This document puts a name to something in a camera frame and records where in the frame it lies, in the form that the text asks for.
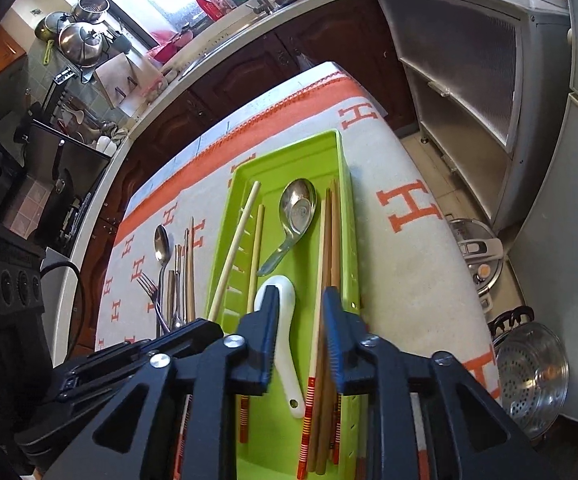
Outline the white ceramic soup spoon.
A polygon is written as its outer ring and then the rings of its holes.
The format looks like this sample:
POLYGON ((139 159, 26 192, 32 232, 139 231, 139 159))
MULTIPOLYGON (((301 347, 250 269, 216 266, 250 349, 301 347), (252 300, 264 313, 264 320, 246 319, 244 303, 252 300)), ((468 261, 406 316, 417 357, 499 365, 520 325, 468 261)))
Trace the white ceramic soup spoon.
POLYGON ((275 287, 279 293, 279 319, 274 353, 275 369, 283 386, 283 393, 291 416, 301 419, 305 414, 305 402, 290 348, 290 329, 293 312, 295 312, 295 288, 287 276, 271 276, 255 294, 254 310, 258 311, 262 307, 263 297, 268 286, 275 287))

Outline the small steel spoon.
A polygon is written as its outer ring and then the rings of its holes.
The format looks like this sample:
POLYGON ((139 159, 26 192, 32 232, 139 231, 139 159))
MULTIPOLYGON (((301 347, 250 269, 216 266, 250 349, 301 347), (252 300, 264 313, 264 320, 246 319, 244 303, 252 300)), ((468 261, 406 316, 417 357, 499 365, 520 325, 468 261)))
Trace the small steel spoon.
POLYGON ((174 327, 175 330, 183 325, 181 315, 181 273, 182 273, 182 246, 174 245, 174 269, 175 271, 175 306, 174 306, 174 327))

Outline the cream chopstick red striped end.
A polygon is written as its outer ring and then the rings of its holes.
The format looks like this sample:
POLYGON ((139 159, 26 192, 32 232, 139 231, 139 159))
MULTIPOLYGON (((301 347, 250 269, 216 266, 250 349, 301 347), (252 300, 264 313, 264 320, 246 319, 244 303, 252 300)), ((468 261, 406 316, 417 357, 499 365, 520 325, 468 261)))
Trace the cream chopstick red striped end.
POLYGON ((245 232, 245 227, 250 217, 255 199, 257 198, 257 194, 259 194, 260 188, 261 183, 259 181, 254 181, 249 196, 247 198, 247 201, 245 203, 245 207, 243 207, 241 215, 239 217, 237 228, 233 235, 233 238, 231 239, 231 245, 229 245, 228 252, 223 264, 223 268, 221 270, 221 274, 219 274, 219 281, 217 282, 215 293, 212 298, 209 311, 209 320, 211 322, 215 322, 217 316, 219 315, 219 308, 221 307, 223 301, 223 297, 227 287, 228 277, 229 274, 231 273, 231 268, 233 267, 236 254, 238 252, 242 234, 243 232, 245 232))

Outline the steel fork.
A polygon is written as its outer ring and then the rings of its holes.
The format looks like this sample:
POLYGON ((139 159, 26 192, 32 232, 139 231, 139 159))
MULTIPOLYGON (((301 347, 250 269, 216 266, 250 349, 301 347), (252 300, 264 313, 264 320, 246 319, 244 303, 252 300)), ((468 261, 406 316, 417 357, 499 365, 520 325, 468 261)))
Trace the steel fork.
POLYGON ((137 278, 138 285, 146 292, 147 296, 149 297, 153 308, 155 309, 155 334, 158 337, 161 337, 170 332, 169 326, 167 326, 167 322, 165 322, 165 318, 162 314, 161 304, 160 304, 160 296, 159 296, 159 289, 155 286, 155 283, 148 278, 148 276, 144 272, 140 272, 137 278))

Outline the large steel spoon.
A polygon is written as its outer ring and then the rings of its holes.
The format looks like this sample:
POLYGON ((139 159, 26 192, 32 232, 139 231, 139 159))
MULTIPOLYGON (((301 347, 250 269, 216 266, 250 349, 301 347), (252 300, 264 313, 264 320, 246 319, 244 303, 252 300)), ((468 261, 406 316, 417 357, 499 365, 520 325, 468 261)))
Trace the large steel spoon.
POLYGON ((158 336, 162 336, 170 332, 169 325, 167 325, 167 320, 163 314, 162 296, 164 271, 167 270, 167 265, 171 259, 171 247, 169 237, 167 236, 167 229, 162 224, 159 224, 159 226, 155 228, 153 244, 155 245, 155 258, 160 266, 158 285, 155 291, 155 312, 157 312, 158 318, 157 334, 158 336))

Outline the cream red-striped chopstick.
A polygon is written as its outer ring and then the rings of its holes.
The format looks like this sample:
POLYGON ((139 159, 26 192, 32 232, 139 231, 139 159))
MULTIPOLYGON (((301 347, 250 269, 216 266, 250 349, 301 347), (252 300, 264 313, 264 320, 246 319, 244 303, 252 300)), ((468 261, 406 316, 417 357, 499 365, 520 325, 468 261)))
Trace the cream red-striped chopstick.
MULTIPOLYGON (((259 270, 264 214, 265 208, 262 204, 260 204, 257 207, 257 216, 255 217, 255 231, 253 237, 251 268, 249 274, 248 293, 247 293, 247 310, 246 310, 247 314, 252 313, 254 311, 254 298, 255 293, 257 292, 257 270, 259 270)), ((240 443, 247 443, 249 440, 249 412, 250 412, 250 396, 241 396, 239 403, 239 426, 238 426, 238 437, 240 443)))
POLYGON ((305 397, 305 414, 303 417, 300 453, 297 469, 297 479, 303 480, 307 476, 307 462, 309 461, 309 448, 314 419, 314 404, 316 391, 316 376, 318 362, 318 345, 319 332, 321 329, 321 285, 323 284, 323 273, 325 263, 325 246, 326 246, 326 200, 321 201, 321 230, 319 231, 318 241, 318 266, 316 274, 316 287, 314 296, 314 312, 312 323, 312 338, 310 351, 309 376, 307 376, 306 397, 305 397))

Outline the black range hood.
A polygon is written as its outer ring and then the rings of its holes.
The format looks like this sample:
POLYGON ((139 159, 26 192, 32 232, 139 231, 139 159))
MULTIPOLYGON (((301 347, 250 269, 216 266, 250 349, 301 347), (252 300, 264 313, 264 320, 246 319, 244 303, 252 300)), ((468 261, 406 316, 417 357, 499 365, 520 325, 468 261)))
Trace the black range hood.
POLYGON ((12 132, 16 150, 0 138, 0 221, 27 179, 48 186, 31 240, 68 255, 111 157, 28 115, 12 132))

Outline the grey frosted door cabinet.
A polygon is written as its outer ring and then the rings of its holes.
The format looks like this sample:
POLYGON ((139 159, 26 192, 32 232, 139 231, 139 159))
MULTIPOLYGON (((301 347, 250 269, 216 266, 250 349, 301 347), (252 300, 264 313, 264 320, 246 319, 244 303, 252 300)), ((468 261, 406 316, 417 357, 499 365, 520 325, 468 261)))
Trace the grey frosted door cabinet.
POLYGON ((566 108, 568 12, 530 0, 378 0, 423 134, 502 231, 524 220, 566 108))

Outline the metal chopstick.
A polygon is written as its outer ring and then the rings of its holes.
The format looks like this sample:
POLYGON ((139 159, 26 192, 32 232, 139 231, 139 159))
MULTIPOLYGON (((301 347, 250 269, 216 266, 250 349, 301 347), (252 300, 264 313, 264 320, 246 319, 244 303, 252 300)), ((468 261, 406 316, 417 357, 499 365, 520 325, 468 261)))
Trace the metal chopstick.
POLYGON ((186 280, 187 280, 187 248, 188 248, 188 228, 184 231, 183 248, 182 248, 182 278, 181 278, 181 295, 182 295, 182 321, 187 323, 187 299, 186 299, 186 280))

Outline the bamboo chopstick red black band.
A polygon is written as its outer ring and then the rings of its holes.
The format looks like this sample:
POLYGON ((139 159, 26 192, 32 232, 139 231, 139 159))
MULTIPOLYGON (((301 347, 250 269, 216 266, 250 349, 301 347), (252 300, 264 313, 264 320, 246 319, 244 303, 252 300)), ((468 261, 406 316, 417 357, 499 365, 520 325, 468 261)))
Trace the bamboo chopstick red black band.
POLYGON ((187 321, 191 322, 195 319, 195 293, 193 292, 193 218, 190 218, 188 226, 186 286, 187 321))

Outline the orange white H-pattern blanket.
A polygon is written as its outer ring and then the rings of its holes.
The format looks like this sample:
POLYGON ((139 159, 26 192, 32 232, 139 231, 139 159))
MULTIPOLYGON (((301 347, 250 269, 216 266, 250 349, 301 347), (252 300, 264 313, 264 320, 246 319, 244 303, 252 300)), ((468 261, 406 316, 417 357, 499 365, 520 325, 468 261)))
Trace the orange white H-pattern blanket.
MULTIPOLYGON (((431 188, 361 86, 325 63, 237 110, 130 199, 98 318, 103 344, 151 335, 140 272, 157 275, 155 228, 183 243, 193 218, 193 289, 209 320, 210 278, 231 179, 252 159, 336 130, 351 174, 358 315, 380 338, 378 390, 337 393, 325 474, 306 479, 502 479, 526 442, 499 405, 494 347, 470 273, 431 188)), ((229 383, 247 314, 255 217, 242 234, 216 323, 200 353, 143 364, 83 434, 90 478, 240 479, 239 403, 229 383)))

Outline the round steel serving spoon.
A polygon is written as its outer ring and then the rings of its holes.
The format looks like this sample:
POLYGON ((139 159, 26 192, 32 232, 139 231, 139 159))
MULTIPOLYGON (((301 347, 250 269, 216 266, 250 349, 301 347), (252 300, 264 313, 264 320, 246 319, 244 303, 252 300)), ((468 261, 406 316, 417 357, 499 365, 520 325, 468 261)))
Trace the round steel serving spoon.
POLYGON ((300 178, 287 184, 280 196, 278 214, 285 239, 257 270, 257 276, 271 274, 309 229, 316 211, 317 193, 310 180, 300 178))

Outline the plain brown bamboo chopstick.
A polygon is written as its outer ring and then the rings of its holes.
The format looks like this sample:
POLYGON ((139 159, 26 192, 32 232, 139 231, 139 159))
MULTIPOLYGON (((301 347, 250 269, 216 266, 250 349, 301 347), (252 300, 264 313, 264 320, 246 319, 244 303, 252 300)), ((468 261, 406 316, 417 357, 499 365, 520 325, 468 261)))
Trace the plain brown bamboo chopstick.
MULTIPOLYGON (((340 287, 340 201, 338 182, 330 187, 330 243, 327 287, 340 287)), ((317 474, 325 474, 330 457, 330 445, 336 437, 337 393, 331 378, 329 352, 325 350, 323 396, 321 397, 321 432, 318 436, 317 474)))

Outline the dark brown wooden chopstick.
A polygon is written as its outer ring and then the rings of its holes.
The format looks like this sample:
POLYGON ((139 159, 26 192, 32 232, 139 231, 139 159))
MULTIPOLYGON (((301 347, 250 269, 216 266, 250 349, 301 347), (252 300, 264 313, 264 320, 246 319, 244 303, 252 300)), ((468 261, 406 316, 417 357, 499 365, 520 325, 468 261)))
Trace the dark brown wooden chopstick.
POLYGON ((331 419, 331 385, 329 385, 328 347, 326 339, 326 308, 324 294, 330 284, 331 245, 332 245, 332 197, 327 188, 325 206, 323 207, 324 241, 323 262, 321 263, 321 280, 318 285, 318 347, 316 362, 316 389, 314 400, 314 423, 312 428, 313 443, 310 449, 309 471, 314 474, 325 474, 329 445, 331 419))

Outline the steel steamer pot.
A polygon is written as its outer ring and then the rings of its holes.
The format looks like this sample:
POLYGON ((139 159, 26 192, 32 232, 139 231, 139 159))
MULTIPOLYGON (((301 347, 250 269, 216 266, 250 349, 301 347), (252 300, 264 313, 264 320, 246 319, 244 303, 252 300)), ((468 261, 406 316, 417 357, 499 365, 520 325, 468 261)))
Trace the steel steamer pot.
POLYGON ((569 389, 569 362, 548 327, 524 323, 494 340, 502 407, 532 440, 560 415, 569 389))

